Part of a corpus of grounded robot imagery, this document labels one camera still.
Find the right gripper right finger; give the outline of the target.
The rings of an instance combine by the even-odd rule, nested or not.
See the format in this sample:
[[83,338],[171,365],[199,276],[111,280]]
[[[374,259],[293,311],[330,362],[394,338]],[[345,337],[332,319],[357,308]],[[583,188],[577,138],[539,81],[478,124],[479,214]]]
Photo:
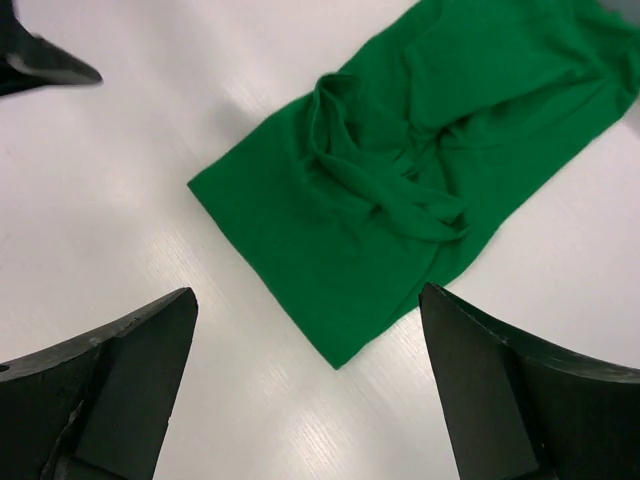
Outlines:
[[638,478],[638,370],[548,342],[432,283],[419,302],[460,478]]

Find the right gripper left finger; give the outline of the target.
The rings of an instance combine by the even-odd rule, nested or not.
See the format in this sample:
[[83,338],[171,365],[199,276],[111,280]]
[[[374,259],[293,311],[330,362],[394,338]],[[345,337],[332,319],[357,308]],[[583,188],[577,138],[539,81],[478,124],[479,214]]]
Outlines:
[[181,288],[2,362],[2,478],[152,478],[197,315],[193,290]]

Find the green t shirt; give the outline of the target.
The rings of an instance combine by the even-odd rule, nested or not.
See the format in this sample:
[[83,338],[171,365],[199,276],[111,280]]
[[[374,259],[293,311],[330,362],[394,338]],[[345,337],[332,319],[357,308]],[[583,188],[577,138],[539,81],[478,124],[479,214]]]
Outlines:
[[638,94],[639,28],[598,1],[420,1],[188,186],[339,368]]

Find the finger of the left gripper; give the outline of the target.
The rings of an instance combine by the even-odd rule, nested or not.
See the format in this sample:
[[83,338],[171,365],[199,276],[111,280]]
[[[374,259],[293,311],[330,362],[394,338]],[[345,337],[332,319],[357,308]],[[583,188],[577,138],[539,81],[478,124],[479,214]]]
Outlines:
[[91,86],[103,81],[89,64],[19,21],[14,2],[1,1],[1,96],[48,86]]

